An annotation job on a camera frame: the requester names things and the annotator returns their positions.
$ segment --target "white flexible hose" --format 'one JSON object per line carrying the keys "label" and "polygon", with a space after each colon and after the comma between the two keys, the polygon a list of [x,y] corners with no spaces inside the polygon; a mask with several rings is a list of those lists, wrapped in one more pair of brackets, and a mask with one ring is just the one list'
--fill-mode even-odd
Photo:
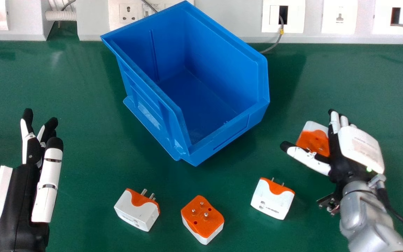
{"label": "white flexible hose", "polygon": [[45,13],[48,21],[77,21],[77,12],[75,11],[51,11]]}

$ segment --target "black and white robotic hand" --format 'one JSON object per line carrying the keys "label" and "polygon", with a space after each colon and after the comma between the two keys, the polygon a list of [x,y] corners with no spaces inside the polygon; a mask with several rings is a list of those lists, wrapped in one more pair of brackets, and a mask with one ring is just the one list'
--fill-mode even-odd
{"label": "black and white robotic hand", "polygon": [[317,203],[331,215],[340,212],[340,232],[351,252],[403,252],[403,238],[387,210],[403,218],[388,201],[379,143],[346,116],[335,110],[329,115],[327,128],[308,121],[296,145],[285,141],[281,149],[336,184],[336,190]]}
{"label": "black and white robotic hand", "polygon": [[33,117],[26,108],[20,121],[22,164],[0,167],[0,252],[44,252],[48,246],[63,142],[56,137],[57,118],[35,136]]}

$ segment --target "black rectangular opening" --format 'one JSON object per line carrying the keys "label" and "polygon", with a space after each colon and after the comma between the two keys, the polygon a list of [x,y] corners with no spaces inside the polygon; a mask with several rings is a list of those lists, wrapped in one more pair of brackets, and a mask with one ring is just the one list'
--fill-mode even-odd
{"label": "black rectangular opening", "polygon": [[391,23],[399,24],[400,8],[393,8],[391,11]]}
{"label": "black rectangular opening", "polygon": [[280,5],[280,16],[283,18],[285,25],[287,24],[287,14],[288,14],[288,6]]}

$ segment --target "green tabletop surface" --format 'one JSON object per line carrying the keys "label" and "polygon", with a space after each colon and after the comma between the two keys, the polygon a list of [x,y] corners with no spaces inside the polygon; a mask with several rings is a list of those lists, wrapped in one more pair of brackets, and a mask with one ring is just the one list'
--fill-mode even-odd
{"label": "green tabletop surface", "polygon": [[[115,56],[76,33],[64,22],[46,42],[0,41],[0,165],[21,164],[24,108],[34,111],[36,133],[59,119],[64,157],[48,252],[347,251],[339,216],[315,203],[334,185],[279,147],[295,142],[307,120],[327,125],[330,108],[379,141],[388,193],[403,214],[403,45],[278,45],[266,55],[271,102],[262,122],[193,167],[171,159],[122,103]],[[260,177],[295,191],[285,220],[250,206]],[[150,232],[116,215],[126,188],[156,194],[161,215]],[[196,195],[225,218],[206,246],[181,221]],[[394,224],[403,236],[403,224]]]}

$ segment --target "blue storage bin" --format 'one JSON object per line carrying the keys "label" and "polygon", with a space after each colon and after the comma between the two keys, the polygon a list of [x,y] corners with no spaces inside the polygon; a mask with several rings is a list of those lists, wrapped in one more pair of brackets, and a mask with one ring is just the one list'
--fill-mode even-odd
{"label": "blue storage bin", "polygon": [[199,165],[270,102],[265,57],[188,2],[101,38],[117,57],[124,104],[175,160]]}

